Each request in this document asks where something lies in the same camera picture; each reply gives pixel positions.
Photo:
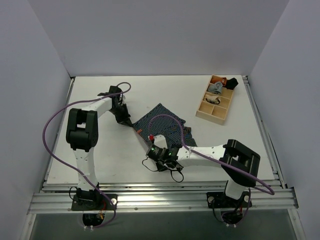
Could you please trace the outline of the navy striped underwear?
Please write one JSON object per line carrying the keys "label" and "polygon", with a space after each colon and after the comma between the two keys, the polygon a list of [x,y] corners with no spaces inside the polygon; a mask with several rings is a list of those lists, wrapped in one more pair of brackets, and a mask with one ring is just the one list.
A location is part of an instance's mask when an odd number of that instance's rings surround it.
{"label": "navy striped underwear", "polygon": [[150,147],[149,135],[165,137],[167,148],[181,146],[182,140],[187,146],[196,147],[197,143],[192,136],[192,128],[184,126],[186,121],[173,112],[158,104],[146,115],[132,124],[133,129],[142,137],[145,144]]}

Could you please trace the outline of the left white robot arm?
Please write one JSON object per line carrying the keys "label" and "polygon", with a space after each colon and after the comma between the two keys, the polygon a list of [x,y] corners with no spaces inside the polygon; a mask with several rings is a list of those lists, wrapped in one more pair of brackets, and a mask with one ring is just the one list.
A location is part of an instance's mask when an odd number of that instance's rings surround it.
{"label": "left white robot arm", "polygon": [[78,173],[76,197],[90,210],[100,206],[99,182],[95,173],[94,148],[99,139],[98,119],[110,112],[118,124],[131,127],[133,124],[123,91],[112,85],[108,92],[99,93],[97,101],[83,108],[72,108],[68,114],[66,142],[73,150]]}

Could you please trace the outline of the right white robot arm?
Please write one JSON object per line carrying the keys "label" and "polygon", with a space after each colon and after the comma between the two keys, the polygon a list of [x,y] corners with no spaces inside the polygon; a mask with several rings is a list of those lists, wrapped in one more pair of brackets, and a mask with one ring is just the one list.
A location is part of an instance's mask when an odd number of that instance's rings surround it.
{"label": "right white robot arm", "polygon": [[261,160],[258,153],[235,139],[211,147],[182,145],[168,149],[163,136],[155,137],[146,157],[156,163],[159,172],[170,170],[181,173],[187,167],[222,168],[229,176],[222,200],[230,207],[240,201],[245,188],[256,186]]}

